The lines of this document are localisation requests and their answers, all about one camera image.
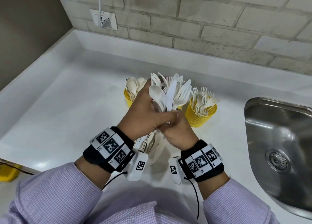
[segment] electrical outlet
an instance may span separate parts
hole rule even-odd
[[[90,9],[90,12],[91,12],[91,15],[92,15],[92,18],[93,18],[94,25],[96,25],[98,27],[99,26],[99,22],[98,22],[99,10]],[[106,29],[111,29],[111,30],[118,31],[115,14],[114,13],[101,11],[101,26],[103,26],[103,22],[106,19],[109,19],[111,21],[111,26],[110,27],[106,27]]]

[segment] hand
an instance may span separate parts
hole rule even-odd
[[[193,147],[199,139],[182,111],[177,110],[176,112],[176,121],[170,124],[162,124],[158,126],[158,129],[163,132],[170,144],[182,151],[188,150]]]
[[[152,99],[149,96],[150,85],[151,80],[149,79],[142,90],[138,92],[127,114],[117,125],[133,141],[148,135],[159,125],[174,122],[177,119],[176,111],[158,113],[154,110]]]

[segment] sleeve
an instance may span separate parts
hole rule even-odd
[[[279,224],[270,207],[234,179],[203,202],[210,224]]]
[[[74,163],[67,163],[19,182],[0,224],[83,223],[101,194]]]

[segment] stainless steel sink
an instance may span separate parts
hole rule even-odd
[[[252,172],[285,210],[312,219],[312,110],[257,97],[245,105]]]

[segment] wall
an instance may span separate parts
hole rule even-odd
[[[0,0],[0,90],[71,28],[60,0]]]
[[[61,0],[77,29],[312,75],[311,0],[102,0],[118,31],[95,27],[97,0]]]

